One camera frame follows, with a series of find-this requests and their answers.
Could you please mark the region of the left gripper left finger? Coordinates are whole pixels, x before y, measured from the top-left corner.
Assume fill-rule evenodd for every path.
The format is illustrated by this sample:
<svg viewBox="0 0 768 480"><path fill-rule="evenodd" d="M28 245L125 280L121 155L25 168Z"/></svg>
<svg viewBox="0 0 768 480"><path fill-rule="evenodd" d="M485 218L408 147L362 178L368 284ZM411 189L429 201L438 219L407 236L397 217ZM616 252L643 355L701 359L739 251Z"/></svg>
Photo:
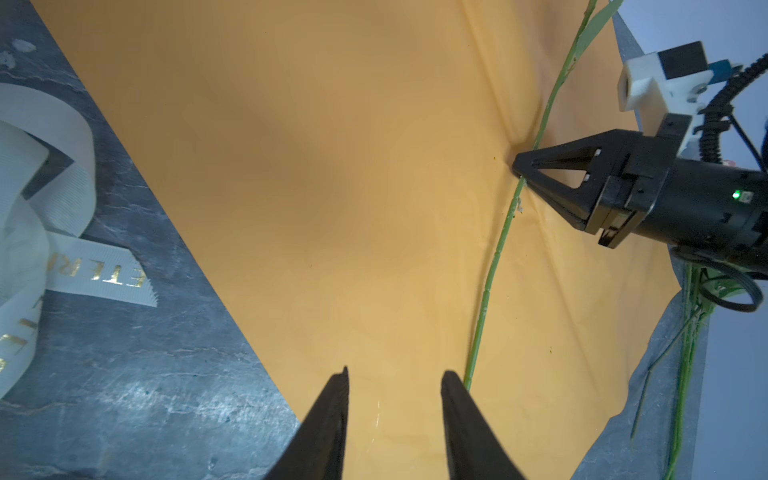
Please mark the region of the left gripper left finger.
<svg viewBox="0 0 768 480"><path fill-rule="evenodd" d="M349 374L333 374L265 479L341 479L347 438Z"/></svg>

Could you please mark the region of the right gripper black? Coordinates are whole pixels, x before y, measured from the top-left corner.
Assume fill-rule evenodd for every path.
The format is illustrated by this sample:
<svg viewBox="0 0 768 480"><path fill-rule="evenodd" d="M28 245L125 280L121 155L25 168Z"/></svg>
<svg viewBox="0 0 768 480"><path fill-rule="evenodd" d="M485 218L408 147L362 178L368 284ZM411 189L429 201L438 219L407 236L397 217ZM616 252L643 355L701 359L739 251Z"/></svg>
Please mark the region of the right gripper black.
<svg viewBox="0 0 768 480"><path fill-rule="evenodd" d="M630 234L675 246L686 255L765 273L767 175L683 159L678 150L691 119L668 114L653 136L613 129L517 154L511 171L572 227L617 247ZM541 170L607 174L577 188Z"/></svg>

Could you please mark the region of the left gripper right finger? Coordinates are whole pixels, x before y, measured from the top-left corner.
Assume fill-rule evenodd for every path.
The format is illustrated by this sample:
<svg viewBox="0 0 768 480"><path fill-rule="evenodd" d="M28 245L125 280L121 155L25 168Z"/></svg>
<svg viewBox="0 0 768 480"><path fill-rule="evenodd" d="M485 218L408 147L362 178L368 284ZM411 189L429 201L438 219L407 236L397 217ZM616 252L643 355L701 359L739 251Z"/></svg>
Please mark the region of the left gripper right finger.
<svg viewBox="0 0 768 480"><path fill-rule="evenodd" d="M456 372L444 372L440 393L449 478L523 480Z"/></svg>

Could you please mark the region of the dark pink fake rose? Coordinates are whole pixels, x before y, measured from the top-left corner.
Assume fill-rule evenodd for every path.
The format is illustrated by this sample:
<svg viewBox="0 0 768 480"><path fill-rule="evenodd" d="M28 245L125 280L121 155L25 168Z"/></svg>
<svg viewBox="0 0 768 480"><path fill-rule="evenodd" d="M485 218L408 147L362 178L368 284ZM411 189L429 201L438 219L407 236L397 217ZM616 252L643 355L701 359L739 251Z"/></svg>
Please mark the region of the dark pink fake rose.
<svg viewBox="0 0 768 480"><path fill-rule="evenodd" d="M728 279L721 270L689 264L686 269L683 288L682 350L677 384L677 398L672 420L672 435L667 465L663 479L677 479L677 467L683 450L685 410L696 358L697 343L704 326L707 325L717 305L707 300L701 289L712 293L717 300L743 293L744 289L734 280Z"/></svg>

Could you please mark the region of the cream fake rose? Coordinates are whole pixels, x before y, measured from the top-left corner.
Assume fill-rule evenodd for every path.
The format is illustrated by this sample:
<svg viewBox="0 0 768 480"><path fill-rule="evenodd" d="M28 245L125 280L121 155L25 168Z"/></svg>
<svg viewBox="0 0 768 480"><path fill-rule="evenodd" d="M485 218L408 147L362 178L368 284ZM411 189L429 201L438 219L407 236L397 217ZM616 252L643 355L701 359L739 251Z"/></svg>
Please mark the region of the cream fake rose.
<svg viewBox="0 0 768 480"><path fill-rule="evenodd" d="M575 68L576 64L587 51L594 39L604 29L606 24L612 20L612 18L618 13L619 8L622 6L622 0L609 1L600 11L595 12L597 0L589 0L587 2L582 21L573 38L569 51L563 61L558 76L556 77L550 94L547 98L543 113L541 114L540 122L536 135L533 141L533 149L537 150L540 147L544 133L546 132L549 118L553 109L553 105L556 102L557 96L566 83L570 73ZM496 275L498 265L501 260L502 252L509 234L511 223L516 216L516 212L521 203L521 195L523 189L527 185L527 179L521 177L514 190L514 194L510 201L509 207L505 215L504 223L501 228L498 241L496 243L493 257L491 259L490 266L484 282L481 302L478 311L478 317L475 321L475 329L472 335L472 344L469 350L466 368L464 372L463 384L467 391L471 390L475 369L478 361L478 356L482 344L482 336L486 324L486 318L488 308L490 304L491 291Z"/></svg>

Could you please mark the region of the orange wrapping paper sheet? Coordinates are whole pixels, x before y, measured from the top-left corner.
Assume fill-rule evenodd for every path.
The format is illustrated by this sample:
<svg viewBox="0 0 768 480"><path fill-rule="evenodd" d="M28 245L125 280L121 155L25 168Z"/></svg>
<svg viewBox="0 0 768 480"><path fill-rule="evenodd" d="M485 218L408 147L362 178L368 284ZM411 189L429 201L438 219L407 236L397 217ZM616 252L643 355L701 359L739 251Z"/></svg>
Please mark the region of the orange wrapping paper sheet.
<svg viewBox="0 0 768 480"><path fill-rule="evenodd" d="M344 478L446 478L440 378L588 1L32 3L297 415L348 367ZM521 200L471 394L570 479L680 287Z"/></svg>

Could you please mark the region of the light pink fake rose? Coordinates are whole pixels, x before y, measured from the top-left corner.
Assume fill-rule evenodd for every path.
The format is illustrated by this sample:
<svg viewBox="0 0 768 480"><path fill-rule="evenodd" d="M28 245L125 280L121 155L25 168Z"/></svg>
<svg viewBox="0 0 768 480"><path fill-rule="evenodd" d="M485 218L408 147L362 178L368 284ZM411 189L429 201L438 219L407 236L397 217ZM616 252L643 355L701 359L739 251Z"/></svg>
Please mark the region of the light pink fake rose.
<svg viewBox="0 0 768 480"><path fill-rule="evenodd" d="M687 318L682 323L681 328L678 330L678 332L673 337L673 339L664 348L662 353L659 354L657 356L657 358L654 359L650 363L648 371L647 371L646 376L645 376L645 380L644 380L643 386L642 386L642 390L641 390L641 394L640 394L640 400L639 400L639 403L638 403L638 407L637 407L637 410L636 410L636 413L635 413L635 417L634 417L632 428L631 428L631 432L630 432L630 439L631 440L633 440L635 435L636 435L636 431L637 431L638 424L639 424L639 421L640 421L641 412L642 412L643 407L644 407L646 391L647 391L647 389L648 389L648 387L650 385L651 377L652 377L652 374L653 374L654 370L656 369L657 364L665 359L665 357L668 355L669 351L678 343L678 340L681 338L681 336L685 332L687 332L689 330L689 328L690 328L690 326L691 326L691 324L693 322L694 322L694 320L693 320L692 316Z"/></svg>

